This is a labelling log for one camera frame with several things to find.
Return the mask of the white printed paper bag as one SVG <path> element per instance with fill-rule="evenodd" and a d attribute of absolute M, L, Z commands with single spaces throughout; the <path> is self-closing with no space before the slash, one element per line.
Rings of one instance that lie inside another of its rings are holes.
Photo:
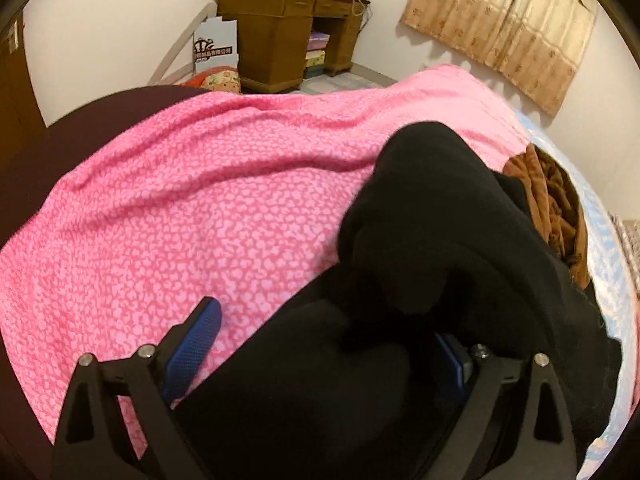
<path fill-rule="evenodd" d="M 198 25 L 193 35 L 195 73 L 217 67 L 237 68 L 239 63 L 238 25 L 220 16 Z"/>

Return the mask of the light blue printed bed sheet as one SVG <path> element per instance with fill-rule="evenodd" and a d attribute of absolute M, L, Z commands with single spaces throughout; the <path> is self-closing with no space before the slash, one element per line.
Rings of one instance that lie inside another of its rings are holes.
<path fill-rule="evenodd" d="M 638 361 L 638 299 L 634 282 L 614 223 L 586 178 L 557 146 L 522 113 L 516 114 L 529 140 L 551 155 L 566 170 L 578 193 L 588 230 L 588 271 L 608 334 L 620 341 L 622 367 L 615 402 L 605 432 L 588 448 L 579 479 L 590 478 L 613 451 L 636 406 Z"/>

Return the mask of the black jacket with brown lining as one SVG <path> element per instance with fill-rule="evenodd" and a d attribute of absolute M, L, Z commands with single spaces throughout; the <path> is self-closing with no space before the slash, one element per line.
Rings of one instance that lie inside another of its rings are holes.
<path fill-rule="evenodd" d="M 448 127 L 394 133 L 345 214 L 335 266 L 179 404 L 206 477 L 423 476 L 463 406 L 439 336 L 546 354 L 579 469 L 608 426 L 622 350 L 519 198 Z"/>

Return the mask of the beige patterned window curtain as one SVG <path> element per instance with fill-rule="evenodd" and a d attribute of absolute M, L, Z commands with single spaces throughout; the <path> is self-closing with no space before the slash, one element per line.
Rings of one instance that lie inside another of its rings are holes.
<path fill-rule="evenodd" d="M 597 15 L 597 0 L 407 0 L 400 20 L 501 74 L 553 117 Z"/>

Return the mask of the brown wooden desk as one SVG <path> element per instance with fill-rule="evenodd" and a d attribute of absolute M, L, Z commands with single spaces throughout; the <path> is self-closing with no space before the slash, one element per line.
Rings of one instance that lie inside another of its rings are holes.
<path fill-rule="evenodd" d="M 241 88 L 250 93 L 297 89 L 304 79 L 313 32 L 329 36 L 326 68 L 352 68 L 352 55 L 369 0 L 215 0 L 217 15 L 238 26 Z"/>

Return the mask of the stacked colourful boxes under desk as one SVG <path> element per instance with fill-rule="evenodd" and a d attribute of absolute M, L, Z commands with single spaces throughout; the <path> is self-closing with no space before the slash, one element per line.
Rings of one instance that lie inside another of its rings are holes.
<path fill-rule="evenodd" d="M 305 67 L 303 77 L 305 79 L 318 77 L 324 72 L 326 67 L 326 47 L 331 36 L 324 32 L 312 32 L 307 46 L 305 56 Z"/>

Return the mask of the pink patterned bed blanket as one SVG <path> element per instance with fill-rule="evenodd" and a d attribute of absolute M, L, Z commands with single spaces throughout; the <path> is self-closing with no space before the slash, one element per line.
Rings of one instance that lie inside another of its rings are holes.
<path fill-rule="evenodd" d="M 491 169 L 523 151 L 514 110 L 446 65 L 385 89 L 208 92 L 100 148 L 55 183 L 1 252 L 1 330 L 47 440 L 76 360 L 126 358 L 205 296 L 213 373 L 336 259 L 338 227 L 387 139 L 441 122 Z"/>

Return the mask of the orange patterned floor bag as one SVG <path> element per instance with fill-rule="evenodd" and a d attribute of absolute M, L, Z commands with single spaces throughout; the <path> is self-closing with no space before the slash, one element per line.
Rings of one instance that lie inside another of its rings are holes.
<path fill-rule="evenodd" d="M 241 93 L 239 72 L 231 66 L 209 68 L 183 82 L 182 85 L 215 92 Z"/>

